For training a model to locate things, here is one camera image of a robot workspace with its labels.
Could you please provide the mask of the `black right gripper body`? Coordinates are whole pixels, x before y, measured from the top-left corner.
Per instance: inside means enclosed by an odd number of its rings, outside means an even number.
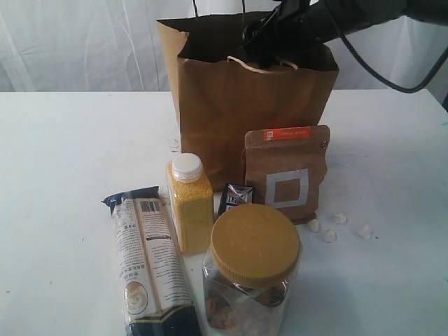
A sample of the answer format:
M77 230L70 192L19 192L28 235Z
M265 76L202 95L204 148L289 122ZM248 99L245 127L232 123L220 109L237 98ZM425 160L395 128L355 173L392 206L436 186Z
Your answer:
M324 43L320 27L329 23L328 1L280 1L266 17L248 24L238 56L269 67L275 59L305 53Z

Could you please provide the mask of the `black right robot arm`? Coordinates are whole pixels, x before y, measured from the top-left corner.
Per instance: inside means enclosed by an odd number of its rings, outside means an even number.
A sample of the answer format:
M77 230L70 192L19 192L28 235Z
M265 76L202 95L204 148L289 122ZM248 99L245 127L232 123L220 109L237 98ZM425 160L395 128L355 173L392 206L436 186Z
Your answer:
M244 28L238 53L268 67L278 57L297 56L322 43L407 16L447 25L447 1L280 1L264 18Z

